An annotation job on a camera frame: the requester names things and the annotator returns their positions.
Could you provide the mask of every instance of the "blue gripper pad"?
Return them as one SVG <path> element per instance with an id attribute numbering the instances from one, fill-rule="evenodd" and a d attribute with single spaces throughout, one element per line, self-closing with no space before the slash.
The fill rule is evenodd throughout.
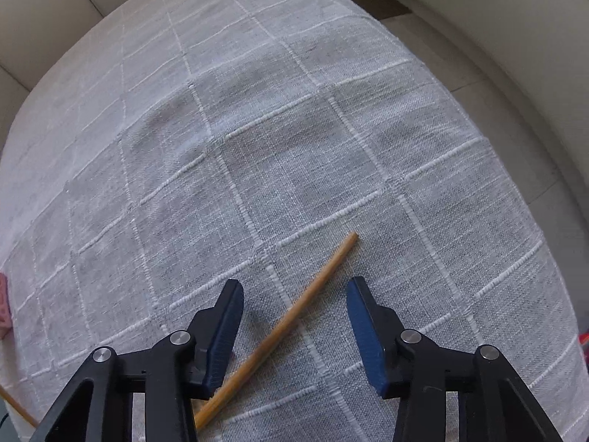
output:
<path id="1" fill-rule="evenodd" d="M 198 311 L 188 326 L 196 339 L 195 363 L 206 367 L 200 383 L 205 399 L 223 383 L 242 315 L 243 286 L 229 279 L 215 306 Z"/>
<path id="2" fill-rule="evenodd" d="M 373 326 L 373 320 L 360 294 L 360 289 L 356 284 L 357 279 L 361 280 L 360 283 L 366 284 L 362 277 L 355 277 L 348 282 L 346 298 L 348 317 L 352 324 L 368 382 L 376 389 L 379 396 L 384 397 L 389 385 L 385 371 L 384 348 Z M 374 303 L 374 309 L 379 309 L 376 303 Z"/>

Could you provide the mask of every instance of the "red object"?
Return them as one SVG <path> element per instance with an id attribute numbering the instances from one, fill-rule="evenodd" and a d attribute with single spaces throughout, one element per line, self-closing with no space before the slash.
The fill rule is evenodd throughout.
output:
<path id="1" fill-rule="evenodd" d="M 585 356 L 585 363 L 589 365 L 589 333 L 585 332 L 579 335 L 579 343 L 583 349 L 583 355 Z"/>
<path id="2" fill-rule="evenodd" d="M 4 339 L 12 328 L 13 320 L 10 317 L 10 307 L 8 306 L 8 280 L 0 272 L 0 339 Z"/>

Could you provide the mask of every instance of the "checkered tablecloth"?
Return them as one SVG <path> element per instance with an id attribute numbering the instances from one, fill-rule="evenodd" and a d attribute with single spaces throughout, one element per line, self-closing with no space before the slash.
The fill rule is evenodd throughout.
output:
<path id="1" fill-rule="evenodd" d="M 564 439 L 587 437 L 589 378 L 541 231 L 452 96 L 348 0 L 126 2 L 24 103 L 0 194 L 15 323 L 0 381 L 38 418 L 91 348 L 149 347 L 229 277 L 246 295 L 233 370 L 356 230 L 202 440 L 392 438 L 396 402 L 369 387 L 346 314 L 352 275 L 440 345 L 497 345 Z M 140 397 L 135 413 L 139 440 Z"/>

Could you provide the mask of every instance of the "wooden chopstick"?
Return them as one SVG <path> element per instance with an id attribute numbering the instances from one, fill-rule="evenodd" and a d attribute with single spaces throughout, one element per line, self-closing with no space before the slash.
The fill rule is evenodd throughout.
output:
<path id="1" fill-rule="evenodd" d="M 2 397 L 6 402 L 13 406 L 14 410 L 17 411 L 19 415 L 34 428 L 37 428 L 37 426 L 39 426 L 39 422 L 37 422 L 31 416 L 31 414 L 29 414 L 27 410 L 14 399 L 13 396 L 8 394 L 7 390 L 4 387 L 2 387 L 2 385 L 0 385 L 0 397 Z"/>
<path id="2" fill-rule="evenodd" d="M 266 358 L 278 346 L 280 341 L 290 332 L 301 313 L 309 306 L 313 298 L 325 286 L 325 283 L 332 276 L 334 271 L 343 262 L 350 249 L 354 246 L 358 235 L 354 232 L 348 234 L 346 239 L 339 245 L 333 256 L 323 266 L 313 282 L 301 294 L 300 298 L 293 304 L 288 312 L 282 317 L 272 332 L 261 341 L 260 345 L 251 353 L 246 361 L 239 366 L 229 380 L 227 380 L 208 402 L 202 406 L 200 411 L 194 415 L 194 425 L 197 432 L 202 430 L 219 411 L 237 394 L 240 388 L 257 371 Z"/>

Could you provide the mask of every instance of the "tiled floor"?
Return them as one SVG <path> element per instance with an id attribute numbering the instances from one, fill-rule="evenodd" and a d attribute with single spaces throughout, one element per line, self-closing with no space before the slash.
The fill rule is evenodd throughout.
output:
<path id="1" fill-rule="evenodd" d="M 557 261 L 579 329 L 589 328 L 589 231 L 575 199 L 509 100 L 449 40 L 416 15 L 381 20 L 454 95 L 489 140 Z"/>

